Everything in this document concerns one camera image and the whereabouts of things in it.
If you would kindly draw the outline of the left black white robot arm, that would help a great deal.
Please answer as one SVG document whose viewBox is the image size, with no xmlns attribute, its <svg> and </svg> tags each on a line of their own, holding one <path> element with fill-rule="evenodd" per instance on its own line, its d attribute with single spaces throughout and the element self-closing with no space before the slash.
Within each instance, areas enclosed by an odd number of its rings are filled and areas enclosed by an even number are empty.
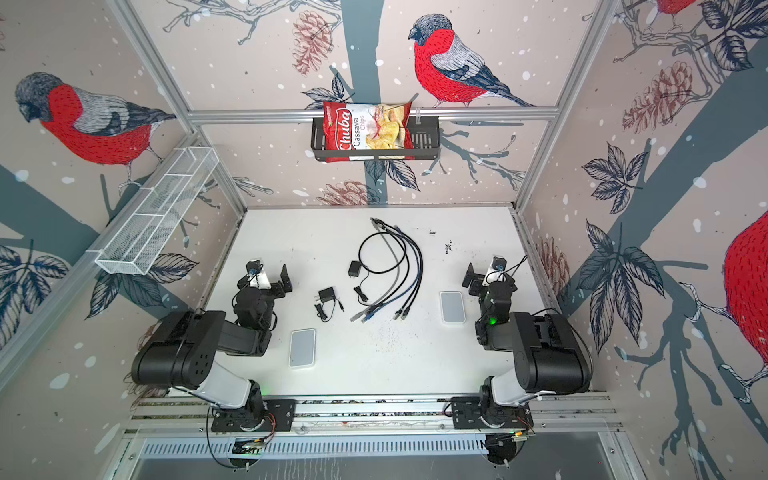
<svg viewBox="0 0 768 480">
<path fill-rule="evenodd" d="M 286 266 L 271 280 L 260 260 L 246 264 L 232 298 L 233 322 L 221 310 L 176 312 L 161 320 L 133 360 L 130 378 L 140 386 L 176 389 L 220 412 L 242 412 L 256 422 L 266 415 L 261 387 L 216 361 L 221 352 L 261 357 L 278 316 L 275 301 L 293 291 Z"/>
</svg>

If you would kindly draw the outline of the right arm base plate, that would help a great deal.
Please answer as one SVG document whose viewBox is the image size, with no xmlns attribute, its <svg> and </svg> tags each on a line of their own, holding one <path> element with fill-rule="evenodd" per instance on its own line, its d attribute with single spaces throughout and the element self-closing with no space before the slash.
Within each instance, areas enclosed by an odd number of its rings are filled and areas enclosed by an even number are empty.
<svg viewBox="0 0 768 480">
<path fill-rule="evenodd" d="M 457 430 L 530 430 L 533 419 L 528 407 L 498 406 L 479 395 L 452 397 L 444 410 Z"/>
</svg>

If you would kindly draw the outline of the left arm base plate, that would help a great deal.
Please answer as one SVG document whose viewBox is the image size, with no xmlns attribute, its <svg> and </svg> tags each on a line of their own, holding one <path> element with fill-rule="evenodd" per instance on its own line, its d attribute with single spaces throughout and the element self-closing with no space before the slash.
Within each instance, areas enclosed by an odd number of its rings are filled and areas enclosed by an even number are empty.
<svg viewBox="0 0 768 480">
<path fill-rule="evenodd" d="M 213 408 L 210 430 L 214 433 L 288 432 L 295 417 L 295 399 L 266 399 L 256 408 Z"/>
</svg>

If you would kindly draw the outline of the black power adapter with cord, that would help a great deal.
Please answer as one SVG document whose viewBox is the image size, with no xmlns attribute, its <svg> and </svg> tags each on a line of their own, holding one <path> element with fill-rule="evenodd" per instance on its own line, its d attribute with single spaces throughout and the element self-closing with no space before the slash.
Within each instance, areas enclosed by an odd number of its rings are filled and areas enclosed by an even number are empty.
<svg viewBox="0 0 768 480">
<path fill-rule="evenodd" d="M 325 310 L 325 305 L 331 303 L 332 306 L 329 311 Z M 333 287 L 327 287 L 318 291 L 318 298 L 314 304 L 316 310 L 316 316 L 322 323 L 329 322 L 337 310 L 344 312 L 345 308 L 342 302 L 338 299 L 336 291 Z"/>
</svg>

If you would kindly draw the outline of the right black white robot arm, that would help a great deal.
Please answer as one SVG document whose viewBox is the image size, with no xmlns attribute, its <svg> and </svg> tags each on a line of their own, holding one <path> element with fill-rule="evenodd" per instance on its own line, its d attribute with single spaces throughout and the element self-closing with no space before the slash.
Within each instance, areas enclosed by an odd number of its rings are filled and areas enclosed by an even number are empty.
<svg viewBox="0 0 768 480">
<path fill-rule="evenodd" d="M 588 390 L 593 368 L 580 340 L 556 310 L 514 311 L 514 278 L 496 257 L 486 273 L 467 267 L 462 286 L 478 299 L 480 317 L 476 339 L 486 351 L 508 353 L 512 367 L 489 376 L 480 387 L 479 409 L 488 421 L 500 423 L 512 410 L 548 395 L 570 395 Z"/>
</svg>

